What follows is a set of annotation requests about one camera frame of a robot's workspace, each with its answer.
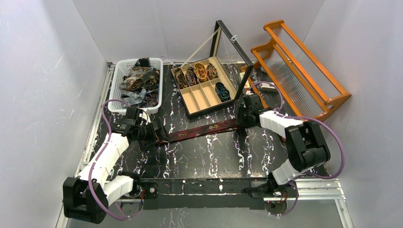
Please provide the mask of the red patterned tie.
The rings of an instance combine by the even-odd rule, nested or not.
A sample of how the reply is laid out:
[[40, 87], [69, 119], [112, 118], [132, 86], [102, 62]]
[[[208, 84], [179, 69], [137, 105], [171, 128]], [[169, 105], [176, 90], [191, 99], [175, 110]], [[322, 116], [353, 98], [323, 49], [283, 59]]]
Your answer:
[[237, 124], [237, 119], [228, 119], [217, 123], [211, 123], [195, 127], [188, 130], [183, 130], [175, 133], [170, 133], [168, 139], [163, 139], [155, 143], [155, 145], [181, 142], [188, 139], [193, 139], [206, 135], [226, 133], [235, 130], [245, 129], [245, 127]]

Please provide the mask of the blue green tie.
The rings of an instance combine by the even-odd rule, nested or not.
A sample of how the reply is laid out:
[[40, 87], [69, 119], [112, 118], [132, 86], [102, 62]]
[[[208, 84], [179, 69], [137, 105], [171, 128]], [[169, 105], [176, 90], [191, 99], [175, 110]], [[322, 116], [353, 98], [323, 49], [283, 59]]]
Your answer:
[[221, 82], [215, 84], [215, 91], [221, 102], [226, 102], [231, 100], [229, 90]]

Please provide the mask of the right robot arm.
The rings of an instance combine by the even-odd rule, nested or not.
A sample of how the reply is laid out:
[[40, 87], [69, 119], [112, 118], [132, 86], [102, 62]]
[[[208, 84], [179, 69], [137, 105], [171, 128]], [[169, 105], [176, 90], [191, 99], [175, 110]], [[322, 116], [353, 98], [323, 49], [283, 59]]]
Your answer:
[[331, 154], [319, 123], [302, 121], [264, 108], [257, 94], [245, 95], [237, 109], [237, 125], [258, 126], [285, 138], [288, 158], [268, 174], [268, 180], [256, 187], [244, 188], [242, 193], [273, 195], [283, 192], [298, 176], [330, 160]]

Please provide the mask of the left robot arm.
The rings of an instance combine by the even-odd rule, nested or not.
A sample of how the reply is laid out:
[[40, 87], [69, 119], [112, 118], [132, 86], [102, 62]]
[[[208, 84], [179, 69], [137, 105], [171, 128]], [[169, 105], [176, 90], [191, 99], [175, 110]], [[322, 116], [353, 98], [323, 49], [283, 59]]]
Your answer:
[[152, 120], [139, 108], [128, 108], [126, 115], [114, 126], [107, 125], [109, 133], [100, 150], [75, 177], [63, 183], [63, 211], [70, 219], [101, 223], [106, 215], [124, 221], [128, 215], [109, 210], [122, 196], [144, 199], [157, 197], [156, 183], [141, 182], [139, 174], [122, 172], [108, 180], [117, 160], [132, 142], [153, 146], [170, 138], [160, 118]]

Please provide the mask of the pile of patterned ties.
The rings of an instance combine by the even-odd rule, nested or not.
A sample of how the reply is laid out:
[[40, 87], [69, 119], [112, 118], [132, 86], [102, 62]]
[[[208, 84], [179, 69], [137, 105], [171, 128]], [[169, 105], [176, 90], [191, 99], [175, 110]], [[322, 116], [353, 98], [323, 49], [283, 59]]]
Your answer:
[[159, 104], [160, 71], [151, 65], [150, 59], [140, 58], [123, 77], [119, 85], [121, 100], [139, 108]]

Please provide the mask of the white stapler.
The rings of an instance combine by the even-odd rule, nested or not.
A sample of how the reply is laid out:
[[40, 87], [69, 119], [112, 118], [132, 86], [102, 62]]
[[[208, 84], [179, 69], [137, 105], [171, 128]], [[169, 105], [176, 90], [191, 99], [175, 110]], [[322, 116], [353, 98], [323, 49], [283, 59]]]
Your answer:
[[262, 83], [260, 87], [263, 92], [276, 92], [277, 89], [273, 83]]

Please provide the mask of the wooden tie storage box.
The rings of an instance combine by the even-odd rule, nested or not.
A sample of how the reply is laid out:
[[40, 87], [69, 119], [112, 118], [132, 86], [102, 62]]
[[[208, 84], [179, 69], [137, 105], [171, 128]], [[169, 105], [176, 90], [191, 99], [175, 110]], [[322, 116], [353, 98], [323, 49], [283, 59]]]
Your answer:
[[[208, 58], [208, 59], [203, 59], [200, 61], [184, 64], [182, 66], [173, 68], [171, 70], [171, 74], [173, 76], [174, 82], [177, 87], [178, 87], [178, 84], [177, 84], [177, 81], [176, 81], [176, 78], [174, 75], [174, 70], [176, 68], [180, 68], [186, 76], [186, 70], [189, 67], [194, 67], [195, 63], [202, 63], [202, 64], [204, 64], [204, 66], [206, 68], [206, 66], [212, 62], [211, 62], [211, 58]], [[180, 89], [178, 87], [180, 97], [183, 100], [184, 107], [190, 118], [195, 118], [195, 117], [199, 117], [202, 115], [206, 115], [206, 114], [217, 111], [219, 109], [222, 109], [222, 108], [227, 107], [232, 104], [234, 99], [231, 99], [226, 102], [220, 101], [220, 99], [218, 98], [216, 91], [215, 91], [215, 84], [217, 82], [221, 82], [219, 77], [216, 79], [213, 79], [213, 80], [208, 80], [206, 82], [202, 82], [202, 83], [199, 82], [199, 80], [198, 80], [197, 85], [189, 86], [189, 84], [188, 84], [188, 87], [184, 88], [184, 89]]]

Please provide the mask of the rolled brown patterned tie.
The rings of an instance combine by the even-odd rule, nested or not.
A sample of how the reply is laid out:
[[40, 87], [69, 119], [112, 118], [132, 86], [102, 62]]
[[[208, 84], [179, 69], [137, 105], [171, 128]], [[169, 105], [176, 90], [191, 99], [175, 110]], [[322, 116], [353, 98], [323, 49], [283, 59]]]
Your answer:
[[209, 79], [209, 80], [213, 80], [213, 79], [216, 79], [216, 78], [219, 77], [219, 76], [218, 76], [217, 69], [216, 69], [216, 67], [215, 67], [212, 63], [209, 63], [209, 64], [206, 66], [206, 71], [207, 71], [207, 76], [208, 76], [208, 79]]

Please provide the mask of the orange wooden rack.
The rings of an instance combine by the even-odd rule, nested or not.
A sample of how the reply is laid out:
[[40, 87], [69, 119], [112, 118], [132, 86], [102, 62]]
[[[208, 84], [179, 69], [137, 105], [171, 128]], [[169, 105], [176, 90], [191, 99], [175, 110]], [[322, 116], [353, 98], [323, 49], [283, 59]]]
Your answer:
[[294, 114], [328, 119], [351, 94], [283, 20], [263, 28], [270, 40], [251, 49], [253, 68], [263, 69]]

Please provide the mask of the rolled dark striped tie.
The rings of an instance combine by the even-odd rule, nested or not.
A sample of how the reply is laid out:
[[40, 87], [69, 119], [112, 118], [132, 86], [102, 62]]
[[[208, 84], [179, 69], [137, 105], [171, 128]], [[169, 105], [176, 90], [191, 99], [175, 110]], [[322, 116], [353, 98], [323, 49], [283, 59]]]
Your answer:
[[180, 89], [184, 89], [184, 88], [188, 87], [188, 82], [187, 82], [186, 76], [180, 68], [176, 68], [174, 70], [174, 75], [175, 75], [178, 87]]

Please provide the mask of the rolled orange tie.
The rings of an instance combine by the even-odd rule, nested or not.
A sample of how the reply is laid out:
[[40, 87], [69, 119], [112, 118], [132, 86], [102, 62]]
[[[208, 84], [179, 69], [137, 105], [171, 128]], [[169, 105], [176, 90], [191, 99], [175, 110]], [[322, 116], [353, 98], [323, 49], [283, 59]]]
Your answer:
[[194, 72], [199, 80], [199, 82], [206, 82], [209, 80], [206, 68], [202, 63], [195, 63], [194, 64]]

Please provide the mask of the rolled purple patterned tie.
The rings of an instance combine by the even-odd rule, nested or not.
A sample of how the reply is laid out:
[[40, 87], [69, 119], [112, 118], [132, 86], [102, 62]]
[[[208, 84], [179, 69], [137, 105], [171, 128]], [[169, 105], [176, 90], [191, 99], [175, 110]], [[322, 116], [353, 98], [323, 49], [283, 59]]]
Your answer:
[[194, 86], [198, 84], [198, 79], [195, 74], [194, 68], [191, 66], [186, 70], [186, 79], [188, 81], [189, 86]]

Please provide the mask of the glass box lid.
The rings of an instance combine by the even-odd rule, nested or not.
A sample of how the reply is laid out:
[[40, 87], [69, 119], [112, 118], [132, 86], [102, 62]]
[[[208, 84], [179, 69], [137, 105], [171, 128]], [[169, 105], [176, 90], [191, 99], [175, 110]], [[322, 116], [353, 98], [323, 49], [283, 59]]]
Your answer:
[[231, 99], [237, 100], [246, 91], [248, 81], [240, 82], [240, 72], [251, 74], [253, 63], [222, 20], [215, 22], [210, 58], [219, 79], [229, 90]]

